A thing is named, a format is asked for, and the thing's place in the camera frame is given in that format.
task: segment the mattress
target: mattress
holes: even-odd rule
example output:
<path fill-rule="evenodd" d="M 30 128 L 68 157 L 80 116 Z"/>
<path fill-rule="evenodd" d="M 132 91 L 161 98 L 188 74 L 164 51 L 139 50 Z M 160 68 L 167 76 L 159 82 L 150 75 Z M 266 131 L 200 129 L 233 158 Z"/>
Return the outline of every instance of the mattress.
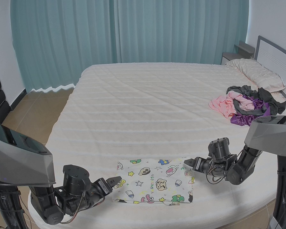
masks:
<path fill-rule="evenodd" d="M 231 124 L 208 106 L 233 85 L 257 89 L 240 71 L 222 65 L 118 63 L 87 68 L 46 144 L 53 154 L 57 186 L 62 185 L 66 164 L 84 167 L 95 181 L 115 176 L 120 159 L 206 158 L 209 142 L 221 137 L 228 137 L 231 153 L 238 154 L 249 127 Z M 279 93 L 273 97 L 285 101 Z M 191 204 L 126 204 L 113 202 L 109 195 L 71 224 L 56 226 L 46 224 L 31 203 L 29 211 L 41 229 L 214 229 L 275 198 L 277 158 L 263 152 L 254 173 L 238 186 L 226 181 L 210 185 L 205 175 L 194 175 Z"/>

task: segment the headboard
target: headboard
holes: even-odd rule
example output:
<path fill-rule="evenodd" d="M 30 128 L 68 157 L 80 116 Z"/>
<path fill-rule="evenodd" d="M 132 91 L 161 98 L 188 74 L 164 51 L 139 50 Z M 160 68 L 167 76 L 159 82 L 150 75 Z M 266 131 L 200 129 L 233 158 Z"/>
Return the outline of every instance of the headboard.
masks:
<path fill-rule="evenodd" d="M 269 70 L 278 73 L 286 85 L 286 50 L 259 36 L 254 59 Z M 286 88 L 281 91 L 286 98 Z"/>

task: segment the purple satin fabric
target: purple satin fabric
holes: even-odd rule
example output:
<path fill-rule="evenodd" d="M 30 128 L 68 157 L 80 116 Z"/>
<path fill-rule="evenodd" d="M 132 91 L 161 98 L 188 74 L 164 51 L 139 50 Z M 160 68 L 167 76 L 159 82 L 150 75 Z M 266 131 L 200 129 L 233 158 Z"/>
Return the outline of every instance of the purple satin fabric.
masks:
<path fill-rule="evenodd" d="M 265 113 L 262 116 L 268 116 L 270 115 L 270 106 L 269 103 L 264 103 L 263 100 L 260 99 L 251 99 L 250 97 L 245 97 L 246 99 L 252 100 L 253 101 L 253 105 L 254 105 L 254 109 L 261 109 L 263 107 L 263 105 L 266 106 L 267 110 L 265 111 Z M 242 115 L 240 113 L 236 113 L 235 115 L 232 116 L 232 118 L 230 119 L 230 122 L 232 124 L 236 124 L 236 125 L 251 125 L 251 122 L 253 120 L 255 120 L 256 118 L 258 118 L 259 116 L 255 116 L 255 115 Z"/>

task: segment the curtain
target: curtain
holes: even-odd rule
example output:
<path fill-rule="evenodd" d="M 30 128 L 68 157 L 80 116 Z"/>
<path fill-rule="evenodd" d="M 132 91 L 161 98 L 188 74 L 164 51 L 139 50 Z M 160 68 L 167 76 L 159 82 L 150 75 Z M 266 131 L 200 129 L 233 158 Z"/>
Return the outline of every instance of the curtain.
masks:
<path fill-rule="evenodd" d="M 245 41 L 249 0 L 11 0 L 27 91 L 76 84 L 93 64 L 221 63 Z"/>
<path fill-rule="evenodd" d="M 114 0 L 11 0 L 13 45 L 27 91 L 76 84 L 117 63 Z"/>
<path fill-rule="evenodd" d="M 122 62 L 221 63 L 246 40 L 249 0 L 118 0 Z"/>

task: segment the pile of clothes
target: pile of clothes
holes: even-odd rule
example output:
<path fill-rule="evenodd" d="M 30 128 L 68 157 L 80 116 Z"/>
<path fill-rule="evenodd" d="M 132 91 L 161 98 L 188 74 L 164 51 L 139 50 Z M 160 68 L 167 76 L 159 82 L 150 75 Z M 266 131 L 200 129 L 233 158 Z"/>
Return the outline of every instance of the pile of clothes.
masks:
<path fill-rule="evenodd" d="M 259 116 L 281 114 L 286 109 L 286 101 L 276 101 L 270 92 L 259 88 L 252 90 L 251 86 L 230 86 L 226 95 L 219 96 L 209 102 L 211 109 L 231 117 L 230 122 L 237 125 L 251 125 L 252 120 Z"/>

